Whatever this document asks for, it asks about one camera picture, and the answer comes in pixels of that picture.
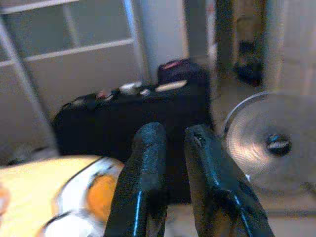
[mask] black bag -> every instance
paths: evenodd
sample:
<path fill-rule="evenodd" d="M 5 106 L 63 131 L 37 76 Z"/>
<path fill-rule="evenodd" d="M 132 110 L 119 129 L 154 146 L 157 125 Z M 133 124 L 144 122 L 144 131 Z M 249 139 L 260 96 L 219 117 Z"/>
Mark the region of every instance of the black bag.
<path fill-rule="evenodd" d="M 187 84 L 162 92 L 151 89 L 148 95 L 124 95 L 115 90 L 109 101 L 96 99 L 96 94 L 79 97 L 63 107 L 53 127 L 63 155 L 101 155 L 125 162 L 137 130 L 149 122 L 161 123 L 167 134 L 170 202 L 186 203 L 190 191 L 183 151 L 185 129 L 199 123 L 213 125 L 208 72 L 189 60 L 168 67 L 168 72 L 163 70 L 159 68 L 158 85 L 179 78 Z"/>

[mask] black suitcase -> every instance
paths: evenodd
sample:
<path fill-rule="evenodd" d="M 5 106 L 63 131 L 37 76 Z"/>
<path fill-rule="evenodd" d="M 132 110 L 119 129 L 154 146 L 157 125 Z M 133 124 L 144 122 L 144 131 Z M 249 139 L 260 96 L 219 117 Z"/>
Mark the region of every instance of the black suitcase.
<path fill-rule="evenodd" d="M 148 95 L 123 95 L 115 90 L 110 101 L 90 94 L 65 105 L 53 121 L 60 153 L 110 156 L 125 162 L 137 130 L 146 123 L 159 122 L 167 134 L 170 202 L 190 202 L 184 132 L 199 123 L 213 125 L 208 72 L 189 60 L 173 61 L 158 69 L 158 85 L 184 79 L 187 84 L 177 89 L 156 92 L 149 88 Z"/>

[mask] yellow object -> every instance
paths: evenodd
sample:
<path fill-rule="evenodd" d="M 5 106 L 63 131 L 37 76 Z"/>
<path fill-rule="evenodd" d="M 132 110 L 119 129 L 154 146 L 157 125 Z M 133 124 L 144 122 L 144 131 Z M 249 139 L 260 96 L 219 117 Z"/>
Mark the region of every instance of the yellow object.
<path fill-rule="evenodd" d="M 88 209 L 101 221 L 110 215 L 116 180 L 110 175 L 97 177 L 87 193 Z"/>
<path fill-rule="evenodd" d="M 0 183 L 4 189 L 0 196 L 8 190 L 10 202 L 0 220 L 0 237 L 37 236 L 43 225 L 57 214 L 53 204 L 60 189 L 98 158 L 73 156 L 1 169 Z"/>

